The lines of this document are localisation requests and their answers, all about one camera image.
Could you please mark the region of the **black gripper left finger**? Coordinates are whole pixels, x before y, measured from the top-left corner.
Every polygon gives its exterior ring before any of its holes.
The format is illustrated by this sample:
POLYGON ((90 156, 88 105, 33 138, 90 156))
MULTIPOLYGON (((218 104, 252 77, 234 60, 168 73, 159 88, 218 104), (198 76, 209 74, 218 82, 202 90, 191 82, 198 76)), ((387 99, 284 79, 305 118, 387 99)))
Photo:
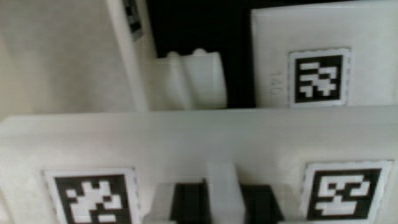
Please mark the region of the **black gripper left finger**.
POLYGON ((175 224, 211 224, 207 183, 177 183, 168 220, 175 224))

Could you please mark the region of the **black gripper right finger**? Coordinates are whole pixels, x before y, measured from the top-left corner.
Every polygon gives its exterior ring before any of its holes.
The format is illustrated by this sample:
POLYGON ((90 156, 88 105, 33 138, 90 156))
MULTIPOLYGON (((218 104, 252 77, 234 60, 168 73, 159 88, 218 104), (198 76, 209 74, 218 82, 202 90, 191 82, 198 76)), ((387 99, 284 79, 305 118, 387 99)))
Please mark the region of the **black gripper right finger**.
POLYGON ((276 224, 284 220, 268 185, 243 185, 244 224, 276 224))

